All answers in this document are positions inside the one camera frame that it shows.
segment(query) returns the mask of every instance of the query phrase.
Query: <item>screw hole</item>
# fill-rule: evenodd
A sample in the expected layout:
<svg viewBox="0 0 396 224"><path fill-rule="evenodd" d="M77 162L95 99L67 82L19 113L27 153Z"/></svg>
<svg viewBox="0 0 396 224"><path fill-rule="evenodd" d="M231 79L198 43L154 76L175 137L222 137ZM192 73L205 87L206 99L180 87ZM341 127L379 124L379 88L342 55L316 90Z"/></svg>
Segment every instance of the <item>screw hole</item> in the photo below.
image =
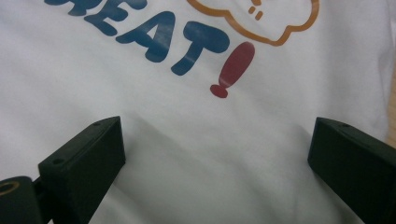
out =
<svg viewBox="0 0 396 224"><path fill-rule="evenodd" d="M62 162L64 162L63 159L56 159L56 160L54 160L52 163L53 163L54 165L58 165L58 164L61 164Z"/></svg>
<svg viewBox="0 0 396 224"><path fill-rule="evenodd" d="M0 185L0 196L12 192L20 186L19 182L11 181Z"/></svg>

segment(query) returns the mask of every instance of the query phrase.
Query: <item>black bracket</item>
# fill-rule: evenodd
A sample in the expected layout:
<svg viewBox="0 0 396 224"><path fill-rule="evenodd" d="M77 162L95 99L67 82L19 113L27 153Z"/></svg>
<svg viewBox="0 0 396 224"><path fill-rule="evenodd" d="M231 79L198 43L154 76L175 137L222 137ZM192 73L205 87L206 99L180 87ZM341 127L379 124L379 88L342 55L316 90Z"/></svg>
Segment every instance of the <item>black bracket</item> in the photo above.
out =
<svg viewBox="0 0 396 224"><path fill-rule="evenodd" d="M396 223L396 149L343 122L317 118L308 163L364 223Z"/></svg>
<svg viewBox="0 0 396 224"><path fill-rule="evenodd" d="M124 163L120 117L97 121L40 162L35 182L0 182L0 223L88 223Z"/></svg>

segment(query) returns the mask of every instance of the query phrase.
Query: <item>red exclamation mark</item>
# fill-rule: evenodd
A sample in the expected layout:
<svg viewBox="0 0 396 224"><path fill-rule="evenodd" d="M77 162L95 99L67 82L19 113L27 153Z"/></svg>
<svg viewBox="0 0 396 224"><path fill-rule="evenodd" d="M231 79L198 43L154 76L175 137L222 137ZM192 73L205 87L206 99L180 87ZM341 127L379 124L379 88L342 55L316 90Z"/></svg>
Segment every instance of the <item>red exclamation mark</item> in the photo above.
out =
<svg viewBox="0 0 396 224"><path fill-rule="evenodd" d="M219 85L212 85L210 90L219 98L226 98L227 88L231 87L248 69L254 57L254 46L250 42L240 44L228 57L221 69Z"/></svg>

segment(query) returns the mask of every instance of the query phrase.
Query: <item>blue letter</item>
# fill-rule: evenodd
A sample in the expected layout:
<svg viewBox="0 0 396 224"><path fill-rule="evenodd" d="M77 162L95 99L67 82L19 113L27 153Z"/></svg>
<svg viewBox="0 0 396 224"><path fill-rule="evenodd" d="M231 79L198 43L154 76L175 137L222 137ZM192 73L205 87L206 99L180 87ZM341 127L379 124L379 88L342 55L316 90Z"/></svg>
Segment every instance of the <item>blue letter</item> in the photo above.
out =
<svg viewBox="0 0 396 224"><path fill-rule="evenodd" d="M123 21L128 16L128 12L120 8L121 3L127 3L133 9L142 9L148 2L147 0L108 0L98 14L87 16L85 21L92 23L105 35L116 35L117 30L104 21L110 18L113 21Z"/></svg>
<svg viewBox="0 0 396 224"><path fill-rule="evenodd" d="M69 11L71 16L84 16L87 14L87 9L97 7L102 0L44 0L48 5L59 6L67 2L74 3L73 8Z"/></svg>
<svg viewBox="0 0 396 224"><path fill-rule="evenodd" d="M179 76L183 76L192 68L203 49L222 53L230 46L230 39L227 34L218 28L200 22L187 22L183 34L192 43L186 55L172 66L172 72Z"/></svg>
<svg viewBox="0 0 396 224"><path fill-rule="evenodd" d="M153 38L148 32L157 27ZM132 31L116 37L121 44L136 42L148 48L146 58L154 63L160 63L168 54L172 33L175 27L175 14L170 11L161 12Z"/></svg>

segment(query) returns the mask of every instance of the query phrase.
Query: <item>orange cloud outline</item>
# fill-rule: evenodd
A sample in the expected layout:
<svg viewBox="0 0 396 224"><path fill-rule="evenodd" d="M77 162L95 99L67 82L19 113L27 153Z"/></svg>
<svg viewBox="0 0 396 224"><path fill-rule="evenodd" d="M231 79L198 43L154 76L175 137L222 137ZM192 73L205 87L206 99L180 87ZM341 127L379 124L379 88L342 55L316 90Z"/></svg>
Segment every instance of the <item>orange cloud outline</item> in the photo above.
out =
<svg viewBox="0 0 396 224"><path fill-rule="evenodd" d="M210 7L206 7L202 5L201 3L198 2L198 0L187 0L190 5L195 7L198 11L208 15L208 16L214 16L214 17L224 17L225 20L235 29L236 32L238 32L241 35L244 35L247 38L269 44L272 46L281 46L283 45L290 37L292 32L301 32L305 31L308 28L310 28L315 20L318 17L319 13L319 0L311 0L311 15L309 16L308 20L303 24L303 25L288 25L285 29L285 32L283 35L278 39L278 40L271 40L269 38L260 36L260 35L255 35L251 33L249 30L245 29L241 24L239 24L236 19L233 17L231 14L230 10L223 10L223 9L214 9Z"/></svg>

